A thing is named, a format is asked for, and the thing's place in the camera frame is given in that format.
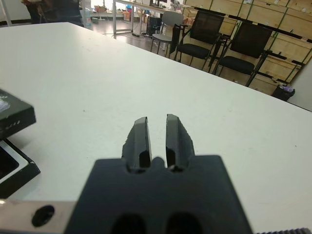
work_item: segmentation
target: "person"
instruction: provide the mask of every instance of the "person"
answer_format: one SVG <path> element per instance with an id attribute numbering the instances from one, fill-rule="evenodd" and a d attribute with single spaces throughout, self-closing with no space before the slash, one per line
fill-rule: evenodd
<path id="1" fill-rule="evenodd" d="M 38 13 L 37 5 L 29 2 L 28 0 L 22 0 L 21 2 L 27 7 L 27 10 L 30 14 L 31 24 L 40 23 L 40 15 Z"/>
<path id="2" fill-rule="evenodd" d="M 32 23 L 39 23 L 40 16 L 43 22 L 70 22 L 83 27 L 79 11 L 79 0 L 42 0 L 32 4 L 22 0 L 29 9 Z"/>

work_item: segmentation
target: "mesh chair back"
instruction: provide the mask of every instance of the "mesh chair back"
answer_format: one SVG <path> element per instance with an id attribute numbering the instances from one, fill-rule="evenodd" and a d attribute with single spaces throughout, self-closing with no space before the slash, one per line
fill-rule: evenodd
<path id="1" fill-rule="evenodd" d="M 231 50 L 259 58 L 271 33 L 268 28 L 243 22 L 233 39 Z"/>
<path id="2" fill-rule="evenodd" d="M 210 12 L 198 11 L 191 28 L 190 37 L 213 44 L 218 36 L 223 17 Z"/>
<path id="3" fill-rule="evenodd" d="M 183 23 L 184 16 L 178 12 L 165 11 L 162 15 L 162 22 L 169 26 L 181 25 Z"/>

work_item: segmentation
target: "office chair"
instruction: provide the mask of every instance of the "office chair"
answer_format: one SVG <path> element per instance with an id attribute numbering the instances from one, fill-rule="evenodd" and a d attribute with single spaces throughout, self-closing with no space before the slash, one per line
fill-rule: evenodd
<path id="1" fill-rule="evenodd" d="M 176 60 L 178 52 L 180 52 L 180 62 L 182 53 L 192 56 L 190 65 L 192 64 L 194 57 L 204 59 L 205 62 L 201 68 L 203 70 L 213 47 L 219 40 L 219 30 L 223 23 L 223 19 L 222 16 L 210 12 L 198 11 L 191 29 L 182 37 L 182 40 L 176 49 L 174 60 Z M 213 45 L 212 48 L 209 50 L 198 45 L 183 44 L 183 39 L 188 33 L 190 33 L 190 38 L 211 44 Z"/>
<path id="2" fill-rule="evenodd" d="M 227 67 L 234 71 L 249 75 L 250 77 L 246 83 L 246 86 L 248 87 L 263 64 L 265 58 L 267 57 L 267 54 L 264 52 L 264 47 L 266 46 L 271 33 L 272 30 L 268 28 L 243 22 L 234 39 L 229 41 L 228 45 L 224 45 L 225 49 L 214 68 L 213 74 L 216 74 L 219 65 L 221 65 L 222 68 L 219 76 L 223 67 Z M 230 45 L 231 50 L 254 57 L 256 59 L 258 59 L 261 55 L 261 58 L 256 67 L 251 62 L 232 56 L 224 56 Z"/>
<path id="3" fill-rule="evenodd" d="M 152 35 L 152 45 L 151 45 L 151 50 L 153 48 L 154 40 L 158 41 L 158 49 L 157 49 L 157 54 L 159 52 L 159 46 L 160 43 L 166 43 L 167 45 L 172 43 L 172 37 L 166 36 L 162 34 L 164 25 L 169 25 L 169 26 L 175 26 L 175 25 L 182 25 L 183 23 L 183 18 L 184 16 L 178 12 L 174 11 L 165 11 L 163 16 L 162 16 L 162 22 L 160 26 L 160 33 L 159 34 L 153 34 Z"/>

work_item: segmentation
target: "chair seat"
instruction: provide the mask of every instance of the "chair seat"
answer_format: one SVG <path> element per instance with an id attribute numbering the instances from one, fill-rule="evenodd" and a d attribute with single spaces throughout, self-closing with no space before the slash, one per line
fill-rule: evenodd
<path id="1" fill-rule="evenodd" d="M 195 58 L 199 59 L 205 59 L 209 54 L 208 49 L 193 44 L 179 45 L 177 47 L 177 50 L 184 54 L 194 56 Z"/>
<path id="2" fill-rule="evenodd" d="M 171 37 L 163 35 L 163 34 L 153 34 L 152 36 L 153 36 L 153 39 L 155 39 L 155 40 L 160 40 L 163 42 L 171 42 L 172 41 Z"/>
<path id="3" fill-rule="evenodd" d="M 254 70 L 254 65 L 251 62 L 232 56 L 222 58 L 220 65 L 247 75 L 250 75 Z"/>

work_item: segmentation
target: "chair leg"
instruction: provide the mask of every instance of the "chair leg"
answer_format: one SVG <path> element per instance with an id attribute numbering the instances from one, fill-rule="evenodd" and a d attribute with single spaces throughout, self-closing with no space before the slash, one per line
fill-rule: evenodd
<path id="1" fill-rule="evenodd" d="M 220 71 L 218 77 L 221 75 L 221 72 L 222 72 L 223 68 L 224 68 L 224 66 L 221 67 L 221 71 Z"/>
<path id="2" fill-rule="evenodd" d="M 175 52 L 175 57 L 174 57 L 174 61 L 176 61 L 176 56 L 177 56 L 178 50 Z"/>
<path id="3" fill-rule="evenodd" d="M 169 44 L 166 44 L 166 54 L 165 54 L 165 58 L 167 57 L 167 53 L 168 53 L 168 46 L 169 46 Z"/>
<path id="4" fill-rule="evenodd" d="M 158 52 L 159 52 L 159 48 L 160 48 L 160 41 L 158 42 L 157 54 L 158 54 Z"/>
<path id="5" fill-rule="evenodd" d="M 246 87 L 249 87 L 249 85 L 250 85 L 250 84 L 252 83 L 252 81 L 254 80 L 254 77 L 255 77 L 256 74 L 257 74 L 256 72 L 253 72 L 253 73 L 250 75 L 250 77 L 249 77 L 247 83 L 245 84 Z"/>
<path id="6" fill-rule="evenodd" d="M 214 67 L 213 75 L 216 74 L 216 72 L 217 72 L 217 70 L 218 70 L 218 67 L 219 67 L 219 62 L 217 62 L 217 64 L 216 64 L 215 67 Z"/>
<path id="7" fill-rule="evenodd" d="M 151 50 L 150 51 L 152 51 L 153 44 L 154 44 L 154 39 L 152 39 L 152 45 L 151 45 Z"/>
<path id="8" fill-rule="evenodd" d="M 194 58 L 194 57 L 192 56 L 192 58 L 191 58 L 191 62 L 190 62 L 190 65 L 189 65 L 189 66 L 191 66 L 191 64 L 192 64 L 192 61 L 193 61 L 193 58 Z"/>
<path id="9" fill-rule="evenodd" d="M 203 65 L 203 67 L 201 68 L 201 70 L 204 70 L 204 67 L 205 67 L 205 65 L 206 65 L 207 60 L 208 60 L 208 58 L 205 59 L 204 65 Z"/>

